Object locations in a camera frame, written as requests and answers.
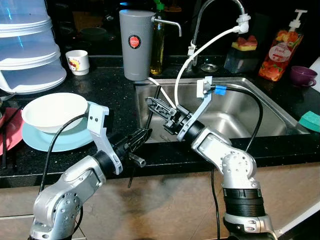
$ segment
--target dish soap bottle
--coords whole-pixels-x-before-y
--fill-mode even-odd
[[[303,35],[296,32],[296,29],[300,27],[299,18],[307,10],[296,9],[295,12],[298,13],[298,16],[290,22],[289,31],[282,29],[276,34],[271,48],[260,67],[259,76],[277,82],[284,74],[286,67],[303,38]]]
[[[155,1],[156,3],[156,13],[155,18],[163,19],[164,18],[164,9],[165,5],[159,0]],[[164,24],[161,22],[154,22],[153,28],[153,43],[152,43],[152,53],[151,53],[151,63],[150,63],[150,72],[153,75],[158,75],[162,72],[162,62],[164,57]]]

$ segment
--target small white cup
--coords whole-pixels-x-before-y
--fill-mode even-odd
[[[74,75],[86,75],[89,73],[89,57],[85,50],[72,50],[65,54],[69,68]]]

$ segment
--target stainless steel sink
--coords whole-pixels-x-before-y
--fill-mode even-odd
[[[179,103],[192,113],[199,107],[202,100],[196,98],[197,80],[200,78],[185,78],[180,80],[178,88]],[[157,79],[174,100],[175,79]],[[295,135],[309,133],[293,117],[266,96],[248,79],[243,77],[219,77],[213,79],[214,84],[246,89],[254,93],[263,105],[263,119],[257,137]],[[138,122],[144,127],[148,119],[149,110],[146,97],[153,97],[156,91],[153,83],[145,81],[135,84],[136,106]],[[227,91],[225,95],[212,96],[210,106],[198,119],[206,126],[218,130],[228,138],[249,138],[258,121],[259,108],[255,100],[249,95]],[[175,142],[176,136],[170,135],[163,128],[164,120],[153,115],[150,127],[153,129],[148,143]]]

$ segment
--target light blue plate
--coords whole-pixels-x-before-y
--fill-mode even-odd
[[[71,128],[68,131],[62,132],[56,139],[52,151],[69,151],[91,143],[93,140],[89,130],[87,129],[87,122],[88,119],[84,117],[77,126]],[[22,138],[24,142],[33,149],[47,152],[54,136],[54,133],[43,132],[27,123],[23,124]]]

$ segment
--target stacked plastic containers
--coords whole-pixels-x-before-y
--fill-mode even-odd
[[[0,89],[33,94],[66,78],[45,0],[0,0]]]

